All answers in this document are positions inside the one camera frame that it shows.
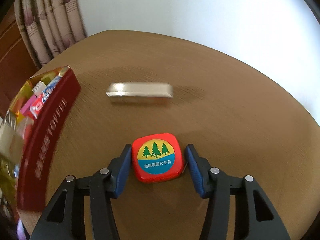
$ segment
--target open box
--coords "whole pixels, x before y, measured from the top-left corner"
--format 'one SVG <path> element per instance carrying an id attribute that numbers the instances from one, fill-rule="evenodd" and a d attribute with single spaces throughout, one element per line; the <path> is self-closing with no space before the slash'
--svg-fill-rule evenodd
<path id="1" fill-rule="evenodd" d="M 32 87 L 57 75 L 62 78 L 45 101 L 24 142 L 17 185 L 17 208 L 21 210 L 41 212 L 45 207 L 52 155 L 63 123 L 81 87 L 69 66 L 60 67 L 28 79 L 9 107 L 9 111 L 16 113 L 33 95 Z"/>

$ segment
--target blue gripper pad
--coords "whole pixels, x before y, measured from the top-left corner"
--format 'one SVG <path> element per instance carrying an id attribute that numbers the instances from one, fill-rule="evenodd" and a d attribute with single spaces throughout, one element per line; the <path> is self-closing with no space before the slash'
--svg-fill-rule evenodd
<path id="1" fill-rule="evenodd" d="M 118 174 L 116 176 L 116 188 L 113 193 L 113 198 L 118 198 L 124 190 L 125 183 L 129 176 L 129 171 L 131 167 L 131 145 L 127 144 L 119 157 L 121 166 L 119 167 Z"/>
<path id="2" fill-rule="evenodd" d="M 185 158 L 188 161 L 189 170 L 190 170 L 191 178 L 193 181 L 193 186 L 195 187 L 195 190 L 200 195 L 200 197 L 205 198 L 206 192 L 204 190 L 203 177 L 202 177 L 201 172 L 199 170 L 198 164 L 193 156 L 191 147 L 193 147 L 193 145 L 192 146 L 187 145 L 186 150 L 185 150 Z"/>

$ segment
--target red tape measure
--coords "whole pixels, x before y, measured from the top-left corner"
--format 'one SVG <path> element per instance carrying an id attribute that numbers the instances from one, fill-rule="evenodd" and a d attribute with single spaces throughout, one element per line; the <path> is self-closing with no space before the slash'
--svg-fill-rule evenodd
<path id="1" fill-rule="evenodd" d="M 132 163 L 136 177 L 145 183 L 174 179 L 183 171 L 179 143 L 170 133 L 136 139 L 132 144 Z"/>

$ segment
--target wooden cabinet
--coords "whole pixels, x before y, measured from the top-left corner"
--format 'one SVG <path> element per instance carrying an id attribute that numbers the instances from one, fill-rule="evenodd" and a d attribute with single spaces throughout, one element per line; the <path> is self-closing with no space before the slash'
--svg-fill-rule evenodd
<path id="1" fill-rule="evenodd" d="M 13 5 L 0 23 L 0 116 L 24 82 L 36 73 L 16 24 Z"/>

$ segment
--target round table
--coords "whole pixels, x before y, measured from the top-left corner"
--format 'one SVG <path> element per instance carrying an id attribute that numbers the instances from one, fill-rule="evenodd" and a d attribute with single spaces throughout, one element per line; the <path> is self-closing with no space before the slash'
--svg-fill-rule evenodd
<path id="1" fill-rule="evenodd" d="M 320 129 L 282 87 L 239 60 L 173 37 L 105 31 L 73 45 L 42 73 L 70 65 L 81 85 L 53 156 L 47 202 L 68 174 L 90 176 L 120 155 L 125 144 L 174 134 L 182 150 L 199 155 L 228 175 L 257 179 L 292 240 L 300 239 L 320 210 Z M 167 105 L 111 104 L 113 82 L 166 82 Z M 139 182 L 133 171 L 113 212 L 121 239 L 198 239 L 207 200 L 195 192 L 187 170 L 177 179 Z M 32 232 L 40 214 L 20 212 Z M 231 197 L 228 239 L 233 239 Z M 89 197 L 87 239 L 92 239 Z"/>

